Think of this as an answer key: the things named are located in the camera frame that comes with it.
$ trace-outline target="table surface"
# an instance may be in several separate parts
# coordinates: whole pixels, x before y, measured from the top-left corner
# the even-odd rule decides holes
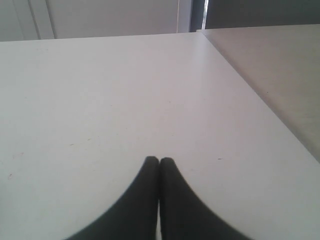
[[[320,164],[202,33],[0,43],[0,239],[64,239],[172,157],[257,240],[318,240]]]
[[[203,33],[320,162],[320,24]]]

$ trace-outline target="white desk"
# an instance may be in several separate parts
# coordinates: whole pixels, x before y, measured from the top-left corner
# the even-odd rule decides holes
[[[320,164],[202,33],[0,43],[0,239],[59,240],[147,155],[256,240],[320,238]]]
[[[203,33],[320,162],[320,24]]]

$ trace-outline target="white table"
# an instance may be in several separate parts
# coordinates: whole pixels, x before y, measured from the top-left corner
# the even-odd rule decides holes
[[[0,239],[59,240],[168,156],[256,240],[318,240],[320,164],[202,33],[0,43]]]
[[[320,24],[203,34],[320,162]]]

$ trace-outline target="gray wall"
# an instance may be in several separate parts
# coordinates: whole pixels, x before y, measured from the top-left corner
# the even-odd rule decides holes
[[[320,23],[320,0],[209,0],[206,29]]]

